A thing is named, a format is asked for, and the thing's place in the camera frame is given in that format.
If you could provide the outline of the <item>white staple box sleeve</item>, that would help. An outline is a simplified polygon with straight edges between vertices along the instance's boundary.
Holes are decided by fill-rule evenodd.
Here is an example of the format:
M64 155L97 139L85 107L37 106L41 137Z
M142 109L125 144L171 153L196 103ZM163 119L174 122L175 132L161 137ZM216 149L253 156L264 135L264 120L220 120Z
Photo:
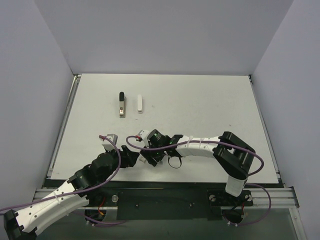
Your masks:
M139 114L143 112L143 97L141 94L137 95L137 112Z

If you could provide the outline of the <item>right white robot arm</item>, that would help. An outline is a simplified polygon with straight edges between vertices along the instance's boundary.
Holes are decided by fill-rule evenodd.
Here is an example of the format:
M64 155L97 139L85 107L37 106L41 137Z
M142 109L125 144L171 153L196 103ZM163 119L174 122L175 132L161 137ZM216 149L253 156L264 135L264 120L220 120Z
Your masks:
M141 130L137 134L137 140L144 143L140 154L152 166L156 166L164 157L178 158L180 161L185 157L214 158L228 174L224 201L230 205L236 204L242 197L243 188L248 180L254 156L250 153L237 149L239 147L252 153L256 151L229 131L221 136L209 138L195 138L182 134L170 137L161 134L157 129L152 131Z

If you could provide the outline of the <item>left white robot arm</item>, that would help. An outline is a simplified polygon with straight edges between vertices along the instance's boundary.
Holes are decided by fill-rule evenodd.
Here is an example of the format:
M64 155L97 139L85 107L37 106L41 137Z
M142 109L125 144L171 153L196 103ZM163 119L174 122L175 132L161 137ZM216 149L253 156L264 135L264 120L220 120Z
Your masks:
M133 167L138 152L122 145L122 150L110 150L98 155L90 164L52 193L20 210L8 210L3 216L4 230L10 240L35 240L46 228L74 210L99 205L103 193L96 186L104 183L119 168Z

